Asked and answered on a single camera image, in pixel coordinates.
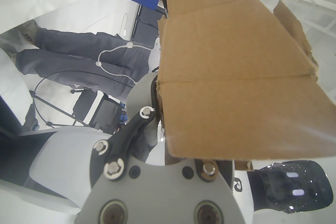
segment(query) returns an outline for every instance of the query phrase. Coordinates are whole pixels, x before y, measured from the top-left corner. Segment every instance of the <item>black mesh chair back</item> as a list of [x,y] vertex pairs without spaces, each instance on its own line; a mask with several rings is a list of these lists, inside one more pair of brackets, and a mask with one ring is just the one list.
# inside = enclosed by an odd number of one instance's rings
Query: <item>black mesh chair back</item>
[[334,199],[327,175],[312,160],[274,163],[248,172],[248,177],[255,211],[314,211],[329,206]]
[[97,92],[94,92],[91,89],[83,89],[73,107],[72,115],[77,119],[84,121],[96,97]]
[[109,99],[108,96],[104,94],[89,126],[99,128],[104,133],[113,134],[121,114],[121,105],[113,99]]

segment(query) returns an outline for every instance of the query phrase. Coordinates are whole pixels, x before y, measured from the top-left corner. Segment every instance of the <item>white cable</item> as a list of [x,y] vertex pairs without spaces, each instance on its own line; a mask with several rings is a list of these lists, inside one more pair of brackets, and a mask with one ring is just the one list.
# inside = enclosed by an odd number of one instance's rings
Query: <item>white cable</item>
[[109,52],[109,53],[110,53],[110,52],[113,52],[113,51],[115,51],[115,50],[117,50],[117,49],[120,49],[120,48],[129,48],[129,49],[131,49],[131,48],[133,48],[133,47],[139,47],[139,48],[143,48],[143,49],[146,49],[146,50],[151,51],[151,49],[149,49],[149,48],[147,48],[147,47],[140,46],[140,45],[133,45],[132,42],[128,42],[126,45],[122,45],[122,46],[116,47],[116,48],[114,48],[114,49],[112,49],[112,50],[104,50],[104,51],[101,51],[100,54],[98,55],[98,60],[96,61],[96,65],[97,65],[98,67],[100,67],[100,68],[101,68],[104,72],[106,72],[107,74],[110,74],[110,75],[113,75],[113,76],[123,76],[123,77],[127,77],[127,78],[129,78],[131,81],[133,81],[133,83],[136,85],[137,82],[136,82],[135,80],[133,80],[131,77],[127,76],[127,75],[123,75],[123,74],[113,74],[113,73],[108,72],[107,70],[105,70],[105,69],[103,68],[102,63],[101,63],[101,61],[100,61],[101,55],[102,55],[103,53],[106,53],[106,52]]

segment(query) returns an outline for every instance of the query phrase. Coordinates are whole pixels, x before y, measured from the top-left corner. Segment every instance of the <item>trouser leg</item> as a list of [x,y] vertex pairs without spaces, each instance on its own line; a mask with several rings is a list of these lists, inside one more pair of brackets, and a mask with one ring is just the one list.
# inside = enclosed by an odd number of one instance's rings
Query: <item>trouser leg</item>
[[[134,86],[134,83],[127,77],[107,74],[96,66],[94,60],[56,54],[46,50],[29,49],[18,53],[16,66],[24,75],[38,74],[40,77],[47,77],[49,80],[72,88],[74,85],[78,85],[91,88],[94,91],[100,90],[122,101],[126,100],[128,93]],[[132,69],[104,62],[102,62],[102,66],[108,72],[124,74],[135,81],[139,81],[148,72],[148,68]]]
[[[116,38],[107,33],[74,33],[59,32],[39,28],[35,38],[35,45],[46,51],[63,55],[81,56],[97,61],[98,55],[103,50],[112,50],[116,47],[126,45],[128,41]],[[133,42],[134,45],[141,45],[150,48],[148,45]],[[113,52],[102,54],[100,61],[116,66],[146,67],[148,65],[149,50],[133,47],[131,49],[121,48]]]

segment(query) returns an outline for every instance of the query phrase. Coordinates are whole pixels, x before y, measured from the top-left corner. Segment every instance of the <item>black cable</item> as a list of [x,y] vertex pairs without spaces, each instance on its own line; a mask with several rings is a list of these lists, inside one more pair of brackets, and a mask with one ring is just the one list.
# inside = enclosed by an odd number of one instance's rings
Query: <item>black cable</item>
[[[105,77],[105,78],[108,78],[110,80],[113,80],[121,85],[124,85],[124,86],[128,86],[130,88],[133,88],[132,86],[129,86],[129,85],[125,85],[123,84],[122,82],[120,81],[117,81],[117,80],[114,80],[112,78],[109,78],[109,77],[106,77],[104,75],[100,75],[100,74],[97,74],[97,73],[91,73],[91,72],[86,72],[86,71],[80,71],[80,70],[64,70],[64,71],[59,71],[59,72],[55,72],[55,73],[52,73],[50,75],[47,75],[46,77],[44,77],[42,80],[40,80],[40,82],[37,84],[37,86],[35,87],[35,90],[34,90],[34,93],[36,93],[36,90],[37,90],[37,87],[41,84],[41,82],[43,82],[45,79],[49,78],[50,76],[54,75],[54,74],[59,74],[59,73],[63,73],[63,72],[82,72],[82,73],[86,73],[86,74],[93,74],[93,75],[97,75],[97,76],[101,76],[101,77]],[[35,110],[37,112],[37,114],[41,117],[41,119],[47,124],[48,122],[41,116],[40,112],[38,111],[37,107],[36,107],[36,104],[35,104],[35,98],[33,98],[33,104],[34,104],[34,107],[35,107]]]

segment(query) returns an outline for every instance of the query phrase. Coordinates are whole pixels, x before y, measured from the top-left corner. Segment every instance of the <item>cardboard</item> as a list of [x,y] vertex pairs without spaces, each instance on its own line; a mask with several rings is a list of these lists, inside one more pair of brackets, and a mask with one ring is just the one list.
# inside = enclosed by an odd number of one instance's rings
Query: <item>cardboard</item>
[[302,27],[291,30],[281,4],[279,21],[259,0],[167,3],[157,91],[172,156],[336,155],[336,107],[314,80]]

